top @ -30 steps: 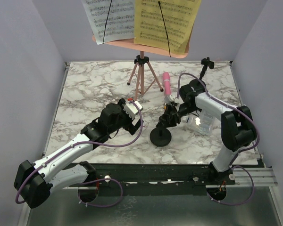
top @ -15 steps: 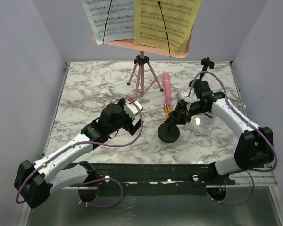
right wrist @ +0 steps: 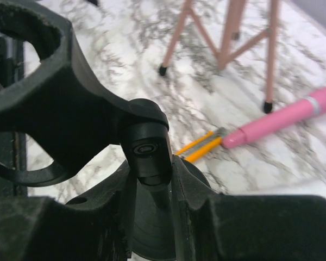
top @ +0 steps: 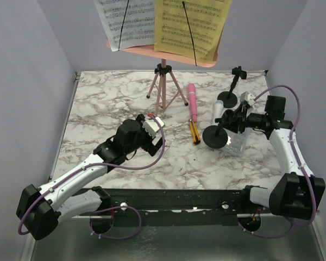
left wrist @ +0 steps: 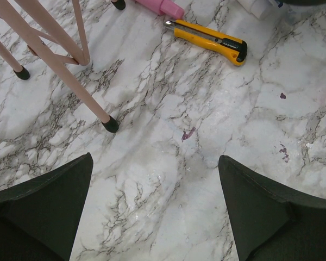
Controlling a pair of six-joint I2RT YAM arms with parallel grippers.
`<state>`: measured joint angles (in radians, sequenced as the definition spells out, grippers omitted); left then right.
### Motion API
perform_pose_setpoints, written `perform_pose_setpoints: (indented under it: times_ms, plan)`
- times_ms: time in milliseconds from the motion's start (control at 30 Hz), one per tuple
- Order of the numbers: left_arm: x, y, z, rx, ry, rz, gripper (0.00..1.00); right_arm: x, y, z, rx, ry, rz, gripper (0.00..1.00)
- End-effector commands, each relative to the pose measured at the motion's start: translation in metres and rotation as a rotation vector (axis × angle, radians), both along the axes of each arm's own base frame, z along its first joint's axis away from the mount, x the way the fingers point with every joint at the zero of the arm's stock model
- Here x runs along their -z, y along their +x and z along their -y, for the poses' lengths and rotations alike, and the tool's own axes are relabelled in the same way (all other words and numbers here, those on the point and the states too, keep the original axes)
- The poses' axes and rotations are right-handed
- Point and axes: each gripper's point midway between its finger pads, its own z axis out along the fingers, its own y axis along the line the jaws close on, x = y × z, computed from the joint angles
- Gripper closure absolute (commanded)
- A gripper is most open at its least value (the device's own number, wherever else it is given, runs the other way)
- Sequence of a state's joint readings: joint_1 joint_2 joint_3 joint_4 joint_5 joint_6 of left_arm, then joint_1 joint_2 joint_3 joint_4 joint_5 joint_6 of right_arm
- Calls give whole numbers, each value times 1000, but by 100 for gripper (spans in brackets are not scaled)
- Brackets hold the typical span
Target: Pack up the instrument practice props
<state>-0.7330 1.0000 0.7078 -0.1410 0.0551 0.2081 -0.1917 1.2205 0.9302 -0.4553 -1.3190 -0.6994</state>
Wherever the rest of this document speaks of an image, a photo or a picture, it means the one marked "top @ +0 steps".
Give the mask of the pink microphone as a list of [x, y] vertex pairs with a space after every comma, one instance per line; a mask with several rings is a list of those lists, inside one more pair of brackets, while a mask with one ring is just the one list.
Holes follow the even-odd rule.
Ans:
[[198, 120], [197, 101], [196, 101], [196, 87], [193, 83], [187, 86], [187, 93], [189, 97], [190, 115], [194, 123]]

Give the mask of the white sheet music page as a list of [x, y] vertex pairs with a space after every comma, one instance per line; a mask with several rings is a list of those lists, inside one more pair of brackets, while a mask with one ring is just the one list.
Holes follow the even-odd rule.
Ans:
[[95, 1], [113, 52], [154, 44], [155, 1]]

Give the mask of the yellow sheet music page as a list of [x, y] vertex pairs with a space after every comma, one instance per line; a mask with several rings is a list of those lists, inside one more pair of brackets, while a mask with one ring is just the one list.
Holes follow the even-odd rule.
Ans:
[[232, 1], [155, 2], [154, 50], [211, 63]]

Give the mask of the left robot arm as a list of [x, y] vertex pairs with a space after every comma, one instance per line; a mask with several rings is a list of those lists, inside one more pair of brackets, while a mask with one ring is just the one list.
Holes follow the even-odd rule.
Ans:
[[164, 122], [154, 115], [146, 119], [140, 114], [127, 119], [116, 134], [98, 145], [79, 165], [54, 181], [39, 187], [29, 185], [22, 191], [16, 215], [20, 219], [19, 235], [31, 234], [41, 240], [51, 234], [60, 222], [85, 213], [105, 214], [110, 207], [108, 194], [102, 188], [80, 193], [85, 185], [115, 168], [123, 169], [129, 154], [143, 149], [150, 156], [165, 149], [162, 136]]

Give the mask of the pink tripod music stand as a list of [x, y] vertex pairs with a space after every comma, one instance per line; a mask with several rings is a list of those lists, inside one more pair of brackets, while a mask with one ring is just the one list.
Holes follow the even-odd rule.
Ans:
[[[190, 58], [190, 57], [180, 55], [180, 54], [156, 51], [154, 49], [154, 47], [155, 47], [155, 45], [141, 45], [141, 46], [134, 46], [134, 47], [122, 49], [122, 51], [161, 59], [161, 62], [159, 64], [157, 64], [157, 67], [155, 68], [154, 78], [151, 83], [151, 87], [146, 95], [147, 98], [150, 98], [154, 87], [156, 87], [157, 98], [156, 98], [156, 103], [155, 103], [154, 115], [157, 116], [159, 109], [162, 109], [163, 111], [165, 111], [178, 96], [180, 96], [183, 99], [184, 105], [186, 107], [189, 106], [189, 103], [188, 103], [188, 101], [187, 101], [187, 99], [186, 99], [186, 97], [185, 97], [180, 85], [178, 84], [178, 81], [177, 81], [173, 71], [172, 71], [172, 67], [167, 65], [167, 61], [171, 60], [171, 61], [177, 61], [179, 63], [191, 64], [191, 65], [197, 63], [197, 66], [210, 68], [216, 64], [218, 54], [214, 55], [212, 62], [206, 63], [206, 62], [197, 62], [195, 60], [195, 58]], [[167, 101], [167, 99], [166, 99], [167, 75], [170, 75], [171, 79], [173, 80], [173, 82], [175, 84], [175, 87], [177, 88], [177, 92], [175, 93], [173, 98], [171, 98], [170, 101]]]

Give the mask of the black microphone stand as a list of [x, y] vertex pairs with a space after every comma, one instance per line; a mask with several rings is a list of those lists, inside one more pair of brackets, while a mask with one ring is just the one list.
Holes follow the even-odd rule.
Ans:
[[233, 93], [239, 79], [247, 79], [247, 72], [238, 66], [232, 69], [231, 74], [234, 75], [229, 91], [223, 91], [217, 99], [223, 102], [223, 106], [227, 109], [233, 108], [237, 104], [237, 96]]
[[204, 143], [214, 149], [225, 147], [229, 142], [229, 135], [227, 130], [230, 130], [231, 119], [234, 116], [234, 112], [231, 109], [227, 109], [222, 116], [216, 117], [213, 124], [208, 126], [203, 131]]

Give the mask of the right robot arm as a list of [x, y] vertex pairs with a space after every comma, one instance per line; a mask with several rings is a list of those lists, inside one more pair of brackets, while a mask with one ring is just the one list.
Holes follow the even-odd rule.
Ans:
[[310, 220], [316, 212], [325, 190], [325, 182], [314, 176], [297, 146], [295, 127], [285, 120], [286, 99], [268, 96], [265, 113], [249, 113], [255, 104], [252, 94], [241, 95], [235, 110], [226, 110], [222, 122], [226, 129], [243, 133], [247, 128], [263, 131], [277, 155], [282, 177], [274, 188], [248, 185], [246, 196], [239, 199], [240, 209], [251, 213], [258, 206], [274, 215]]

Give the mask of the white microphone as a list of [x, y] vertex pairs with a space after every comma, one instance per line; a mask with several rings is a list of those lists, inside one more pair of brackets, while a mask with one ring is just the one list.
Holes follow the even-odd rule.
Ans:
[[217, 125], [217, 122], [215, 120], [222, 117], [223, 109], [224, 109], [223, 101], [217, 100], [214, 104], [214, 110], [212, 113], [212, 122], [211, 122], [212, 125]]

